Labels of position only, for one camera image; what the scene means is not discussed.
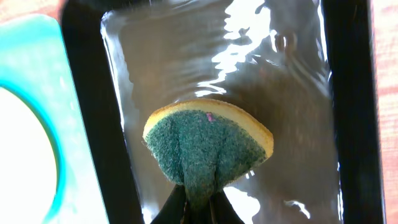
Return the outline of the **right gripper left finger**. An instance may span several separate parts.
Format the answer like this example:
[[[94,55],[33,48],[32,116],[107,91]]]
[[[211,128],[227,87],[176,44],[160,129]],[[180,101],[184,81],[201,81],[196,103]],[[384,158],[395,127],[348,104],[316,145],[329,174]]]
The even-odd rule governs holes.
[[[183,185],[175,185],[164,206],[151,224],[180,224],[187,202]]]

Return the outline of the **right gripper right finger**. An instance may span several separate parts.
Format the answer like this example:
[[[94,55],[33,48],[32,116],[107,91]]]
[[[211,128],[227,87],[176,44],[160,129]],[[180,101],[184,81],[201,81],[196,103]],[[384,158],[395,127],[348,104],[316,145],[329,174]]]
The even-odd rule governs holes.
[[[230,204],[224,191],[215,193],[210,198],[212,223],[216,224],[244,224]]]

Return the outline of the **green and yellow sponge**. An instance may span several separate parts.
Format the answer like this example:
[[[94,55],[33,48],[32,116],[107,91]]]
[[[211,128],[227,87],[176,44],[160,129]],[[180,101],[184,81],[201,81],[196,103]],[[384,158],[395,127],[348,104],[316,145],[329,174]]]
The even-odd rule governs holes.
[[[166,178],[185,188],[192,210],[273,154],[272,133],[243,109],[206,98],[154,111],[142,137]]]

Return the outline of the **white plate with red stain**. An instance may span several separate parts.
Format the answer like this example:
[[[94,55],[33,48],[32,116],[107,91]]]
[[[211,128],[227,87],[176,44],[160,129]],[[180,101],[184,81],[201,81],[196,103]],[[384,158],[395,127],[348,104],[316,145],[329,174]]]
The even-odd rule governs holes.
[[[1,88],[1,223],[42,223],[57,189],[50,140],[36,115]]]

